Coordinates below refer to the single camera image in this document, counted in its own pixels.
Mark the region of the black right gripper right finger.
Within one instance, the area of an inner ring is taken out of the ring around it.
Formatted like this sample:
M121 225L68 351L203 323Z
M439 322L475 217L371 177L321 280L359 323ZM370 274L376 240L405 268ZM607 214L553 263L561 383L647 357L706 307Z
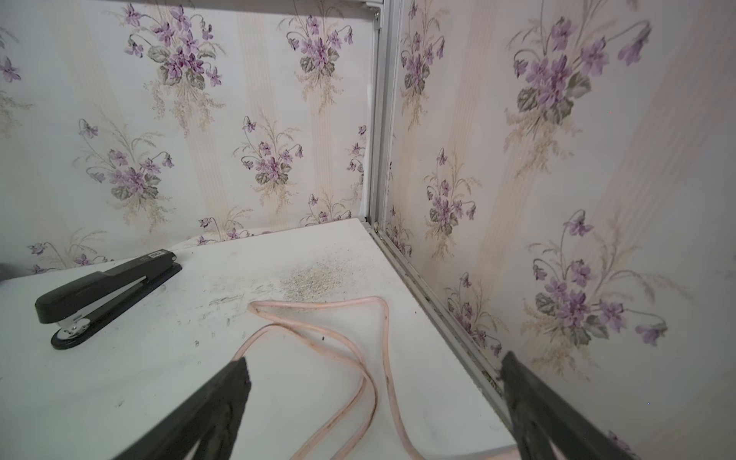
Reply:
M631 456L599 431L514 353L502 362L500 379L511 418L511 431L523 459L629 459Z

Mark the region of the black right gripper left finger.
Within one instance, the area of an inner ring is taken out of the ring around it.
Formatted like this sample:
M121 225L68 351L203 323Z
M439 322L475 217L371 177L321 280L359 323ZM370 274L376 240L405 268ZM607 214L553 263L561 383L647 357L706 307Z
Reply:
M119 459L228 459L251 390L246 360L229 362Z

